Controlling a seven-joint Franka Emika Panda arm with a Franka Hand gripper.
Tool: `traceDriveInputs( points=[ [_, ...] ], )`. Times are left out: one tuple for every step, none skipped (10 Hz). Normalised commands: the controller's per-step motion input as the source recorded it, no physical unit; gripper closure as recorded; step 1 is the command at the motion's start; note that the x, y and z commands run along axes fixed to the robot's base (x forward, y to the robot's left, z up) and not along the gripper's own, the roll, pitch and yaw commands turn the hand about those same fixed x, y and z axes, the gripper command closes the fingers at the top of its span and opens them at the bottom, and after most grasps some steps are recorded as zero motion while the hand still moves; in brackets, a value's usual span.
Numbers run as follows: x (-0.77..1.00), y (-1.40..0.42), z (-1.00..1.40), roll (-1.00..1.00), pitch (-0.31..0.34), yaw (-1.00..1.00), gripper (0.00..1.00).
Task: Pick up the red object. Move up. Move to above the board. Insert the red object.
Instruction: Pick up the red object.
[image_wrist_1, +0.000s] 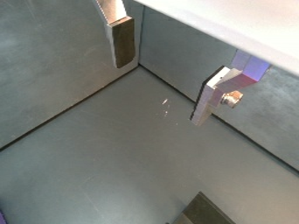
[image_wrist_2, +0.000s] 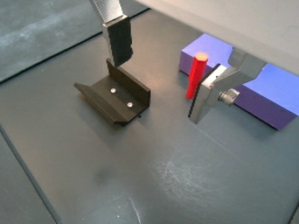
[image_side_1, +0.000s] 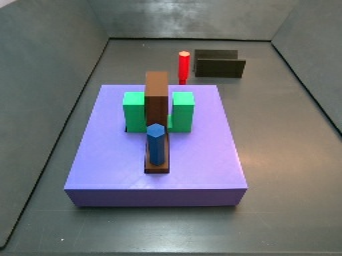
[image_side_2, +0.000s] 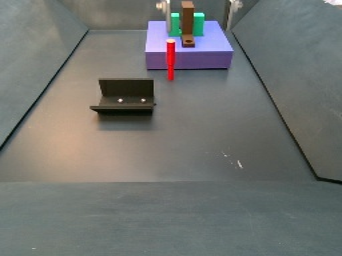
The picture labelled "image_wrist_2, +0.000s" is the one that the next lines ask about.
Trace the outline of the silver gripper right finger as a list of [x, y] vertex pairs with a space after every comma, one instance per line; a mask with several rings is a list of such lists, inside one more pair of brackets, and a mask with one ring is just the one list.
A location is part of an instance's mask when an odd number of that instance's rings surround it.
[[238, 97], [234, 87], [252, 81], [265, 64], [260, 58], [232, 48], [228, 67], [217, 64], [196, 87], [188, 114], [193, 123], [201, 120], [216, 102], [224, 102], [226, 105], [233, 103]]

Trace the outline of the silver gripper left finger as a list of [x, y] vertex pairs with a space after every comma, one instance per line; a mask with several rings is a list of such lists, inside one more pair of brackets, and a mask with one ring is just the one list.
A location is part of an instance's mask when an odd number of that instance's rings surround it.
[[88, 0], [101, 22], [109, 58], [114, 67], [132, 57], [129, 17], [124, 14], [118, 0]]

